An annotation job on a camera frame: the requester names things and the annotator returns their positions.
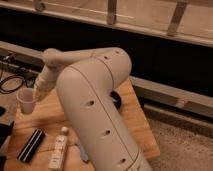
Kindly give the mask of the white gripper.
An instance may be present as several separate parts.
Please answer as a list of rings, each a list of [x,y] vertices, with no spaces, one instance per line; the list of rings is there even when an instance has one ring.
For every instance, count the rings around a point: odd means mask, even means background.
[[[51,67],[45,65],[39,73],[34,84],[33,97],[41,101],[56,86],[57,78],[62,71],[61,67]]]

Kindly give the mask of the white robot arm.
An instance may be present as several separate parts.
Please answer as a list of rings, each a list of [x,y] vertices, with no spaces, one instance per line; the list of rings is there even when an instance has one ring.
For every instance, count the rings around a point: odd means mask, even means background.
[[[47,49],[35,95],[45,98],[55,89],[64,114],[80,139],[95,171],[152,171],[110,93],[131,71],[121,48],[62,52]]]

